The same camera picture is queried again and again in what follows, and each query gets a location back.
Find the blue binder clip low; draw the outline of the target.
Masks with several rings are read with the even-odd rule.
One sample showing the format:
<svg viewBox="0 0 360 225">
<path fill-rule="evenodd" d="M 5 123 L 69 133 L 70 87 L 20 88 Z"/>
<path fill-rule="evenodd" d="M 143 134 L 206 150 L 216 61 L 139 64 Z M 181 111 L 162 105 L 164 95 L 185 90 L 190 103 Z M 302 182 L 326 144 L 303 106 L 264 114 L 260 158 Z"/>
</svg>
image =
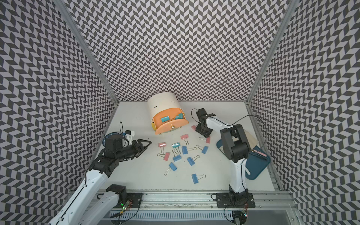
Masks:
<svg viewBox="0 0 360 225">
<path fill-rule="evenodd" d="M 173 152 L 173 161 L 179 161 L 180 159 L 182 159 L 181 155 L 176 151 L 176 150 L 172 150 Z"/>
</svg>

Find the orange top drawer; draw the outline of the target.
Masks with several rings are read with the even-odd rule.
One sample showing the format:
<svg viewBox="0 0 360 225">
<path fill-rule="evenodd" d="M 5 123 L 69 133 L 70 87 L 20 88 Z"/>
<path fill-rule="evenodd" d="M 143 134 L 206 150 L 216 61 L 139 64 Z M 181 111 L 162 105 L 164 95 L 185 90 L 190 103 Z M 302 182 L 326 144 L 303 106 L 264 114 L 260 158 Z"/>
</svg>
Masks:
<svg viewBox="0 0 360 225">
<path fill-rule="evenodd" d="M 179 113 L 183 113 L 184 119 L 174 120 L 174 121 L 169 120 L 167 122 L 161 121 L 161 118 L 167 117 L 167 116 L 169 116 L 170 119 L 175 118 L 176 115 L 178 115 Z M 171 109 L 160 112 L 159 114 L 157 114 L 155 116 L 155 122 L 156 122 L 156 125 L 158 126 L 157 130 L 155 131 L 156 135 L 170 132 L 170 131 L 173 131 L 175 129 L 181 128 L 182 126 L 189 124 L 189 121 L 186 119 L 184 111 L 180 108 L 171 108 Z"/>
</svg>

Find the white round drawer cabinet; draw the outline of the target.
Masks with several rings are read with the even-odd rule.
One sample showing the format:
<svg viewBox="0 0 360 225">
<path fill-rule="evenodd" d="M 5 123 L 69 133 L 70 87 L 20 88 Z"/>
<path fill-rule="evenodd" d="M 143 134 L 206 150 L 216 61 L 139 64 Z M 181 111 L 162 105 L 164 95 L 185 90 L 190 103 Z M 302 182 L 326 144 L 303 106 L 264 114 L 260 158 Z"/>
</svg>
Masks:
<svg viewBox="0 0 360 225">
<path fill-rule="evenodd" d="M 156 125 L 155 116 L 164 110 L 168 110 L 171 108 L 180 108 L 180 104 L 176 98 L 176 96 L 171 92 L 163 92 L 159 94 L 155 94 L 150 97 L 147 101 L 151 122 Z"/>
</svg>

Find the blue binder clip bottom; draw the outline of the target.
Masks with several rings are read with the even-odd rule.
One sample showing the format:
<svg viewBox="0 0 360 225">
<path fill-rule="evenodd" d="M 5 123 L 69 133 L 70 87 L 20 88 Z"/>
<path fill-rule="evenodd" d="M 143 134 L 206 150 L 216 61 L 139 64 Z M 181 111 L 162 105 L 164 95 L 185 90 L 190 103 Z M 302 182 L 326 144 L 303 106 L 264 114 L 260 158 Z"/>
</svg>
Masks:
<svg viewBox="0 0 360 225">
<path fill-rule="evenodd" d="M 191 177 L 192 177 L 193 183 L 197 184 L 197 183 L 199 183 L 200 179 L 206 178 L 206 175 L 205 174 L 202 174 L 202 175 L 192 174 Z"/>
</svg>

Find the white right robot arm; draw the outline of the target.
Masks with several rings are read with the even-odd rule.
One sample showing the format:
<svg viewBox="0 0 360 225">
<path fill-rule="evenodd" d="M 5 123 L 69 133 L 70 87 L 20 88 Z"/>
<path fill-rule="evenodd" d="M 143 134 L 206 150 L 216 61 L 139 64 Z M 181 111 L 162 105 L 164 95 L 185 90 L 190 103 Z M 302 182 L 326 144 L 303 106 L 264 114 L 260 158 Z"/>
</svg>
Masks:
<svg viewBox="0 0 360 225">
<path fill-rule="evenodd" d="M 249 200 L 246 185 L 246 162 L 251 150 L 245 130 L 240 124 L 228 124 L 215 114 L 207 113 L 204 108 L 197 109 L 198 125 L 196 132 L 203 137 L 210 137 L 213 131 L 220 133 L 222 152 L 232 161 L 228 198 L 231 205 L 242 206 Z"/>
</svg>

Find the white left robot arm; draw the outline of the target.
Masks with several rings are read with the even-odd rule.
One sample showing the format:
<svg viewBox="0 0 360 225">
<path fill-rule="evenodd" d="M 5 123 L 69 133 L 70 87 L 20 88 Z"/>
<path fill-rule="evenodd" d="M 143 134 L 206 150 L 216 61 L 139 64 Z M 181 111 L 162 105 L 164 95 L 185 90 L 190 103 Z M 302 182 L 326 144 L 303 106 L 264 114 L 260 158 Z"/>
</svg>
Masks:
<svg viewBox="0 0 360 225">
<path fill-rule="evenodd" d="M 129 206 L 127 188 L 112 184 L 94 206 L 88 207 L 119 163 L 138 158 L 151 144 L 144 139 L 129 141 L 121 134 L 105 139 L 104 149 L 89 166 L 83 181 L 49 224 L 95 225 L 116 205 Z"/>
</svg>

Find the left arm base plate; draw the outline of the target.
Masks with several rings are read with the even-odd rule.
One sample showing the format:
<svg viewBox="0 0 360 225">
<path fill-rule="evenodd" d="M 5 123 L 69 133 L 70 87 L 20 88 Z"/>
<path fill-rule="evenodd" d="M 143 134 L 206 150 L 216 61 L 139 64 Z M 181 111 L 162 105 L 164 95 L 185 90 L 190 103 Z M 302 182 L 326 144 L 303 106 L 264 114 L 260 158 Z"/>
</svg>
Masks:
<svg viewBox="0 0 360 225">
<path fill-rule="evenodd" d="M 139 209 L 142 204 L 143 193 L 128 193 L 127 196 L 120 201 L 120 207 L 122 209 Z"/>
</svg>

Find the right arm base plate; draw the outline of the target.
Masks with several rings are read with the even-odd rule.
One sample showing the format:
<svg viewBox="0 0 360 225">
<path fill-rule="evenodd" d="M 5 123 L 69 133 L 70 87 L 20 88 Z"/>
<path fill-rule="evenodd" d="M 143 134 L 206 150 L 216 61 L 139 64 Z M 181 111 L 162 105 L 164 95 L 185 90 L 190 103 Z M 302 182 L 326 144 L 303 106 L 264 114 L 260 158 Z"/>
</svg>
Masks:
<svg viewBox="0 0 360 225">
<path fill-rule="evenodd" d="M 216 203 L 219 209 L 224 208 L 245 208 L 253 209 L 256 207 L 252 193 L 245 193 L 239 196 L 230 196 L 230 193 L 216 193 Z"/>
</svg>

